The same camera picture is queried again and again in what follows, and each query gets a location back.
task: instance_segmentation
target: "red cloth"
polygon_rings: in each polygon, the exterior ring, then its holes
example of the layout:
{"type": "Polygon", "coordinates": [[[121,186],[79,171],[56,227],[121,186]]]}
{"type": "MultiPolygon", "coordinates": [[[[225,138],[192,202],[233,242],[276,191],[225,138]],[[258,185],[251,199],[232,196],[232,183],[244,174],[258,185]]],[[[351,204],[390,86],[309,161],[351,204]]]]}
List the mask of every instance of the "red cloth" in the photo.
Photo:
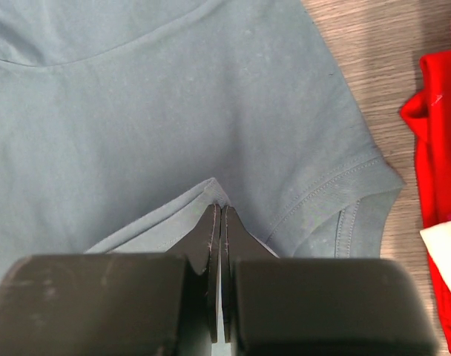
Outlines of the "red cloth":
{"type": "MultiPolygon", "coordinates": [[[[424,89],[402,108],[417,136],[415,170],[424,227],[451,220],[451,51],[422,57],[424,89]]],[[[431,257],[438,316],[451,352],[451,293],[431,257]]]]}

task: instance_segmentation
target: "red garment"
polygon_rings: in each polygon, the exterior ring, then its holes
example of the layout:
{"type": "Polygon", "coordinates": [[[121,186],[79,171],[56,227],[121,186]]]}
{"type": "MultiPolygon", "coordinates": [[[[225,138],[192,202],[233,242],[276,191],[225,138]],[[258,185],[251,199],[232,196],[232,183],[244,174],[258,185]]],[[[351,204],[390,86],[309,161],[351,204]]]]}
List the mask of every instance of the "red garment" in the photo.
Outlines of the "red garment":
{"type": "MultiPolygon", "coordinates": [[[[429,228],[451,220],[451,51],[426,55],[420,66],[424,89],[404,105],[401,116],[417,136],[415,170],[424,227],[429,228]]],[[[428,259],[451,352],[451,293],[428,259]]]]}

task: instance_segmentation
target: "wood grain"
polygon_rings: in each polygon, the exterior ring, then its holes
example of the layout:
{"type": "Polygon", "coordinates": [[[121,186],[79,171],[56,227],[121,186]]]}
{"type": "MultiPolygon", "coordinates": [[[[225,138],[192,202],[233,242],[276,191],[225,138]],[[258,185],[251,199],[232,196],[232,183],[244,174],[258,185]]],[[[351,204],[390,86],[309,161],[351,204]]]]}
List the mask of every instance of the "wood grain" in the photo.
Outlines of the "wood grain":
{"type": "Polygon", "coordinates": [[[400,262],[418,285],[449,355],[436,314],[413,166],[415,139],[398,115],[421,89],[418,60],[451,48],[451,0],[303,0],[334,54],[389,164],[406,187],[383,236],[382,257],[400,262]]]}

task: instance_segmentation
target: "clothing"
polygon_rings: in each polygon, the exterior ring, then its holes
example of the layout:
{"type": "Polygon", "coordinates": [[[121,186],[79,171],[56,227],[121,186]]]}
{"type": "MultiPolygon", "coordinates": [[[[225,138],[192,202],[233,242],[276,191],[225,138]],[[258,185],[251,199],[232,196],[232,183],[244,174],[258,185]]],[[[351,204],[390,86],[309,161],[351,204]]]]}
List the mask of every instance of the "clothing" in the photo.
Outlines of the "clothing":
{"type": "Polygon", "coordinates": [[[451,292],[451,221],[420,231],[429,255],[451,292]]]}
{"type": "Polygon", "coordinates": [[[0,0],[0,279],[211,177],[280,256],[379,255],[402,181],[299,0],[0,0]]]}
{"type": "MultiPolygon", "coordinates": [[[[421,59],[424,90],[401,115],[417,136],[415,170],[424,227],[451,220],[451,51],[421,59]]],[[[451,352],[451,292],[429,256],[438,316],[451,352]]]]}

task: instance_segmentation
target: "gray fabric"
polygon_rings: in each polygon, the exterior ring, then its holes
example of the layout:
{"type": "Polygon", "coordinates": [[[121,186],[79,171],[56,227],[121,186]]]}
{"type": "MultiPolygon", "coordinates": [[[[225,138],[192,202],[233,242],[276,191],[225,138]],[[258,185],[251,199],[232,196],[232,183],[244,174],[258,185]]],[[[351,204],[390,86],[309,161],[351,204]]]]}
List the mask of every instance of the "gray fabric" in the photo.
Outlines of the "gray fabric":
{"type": "Polygon", "coordinates": [[[402,181],[299,0],[0,0],[0,279],[159,248],[211,177],[282,256],[378,256],[402,181]]]}

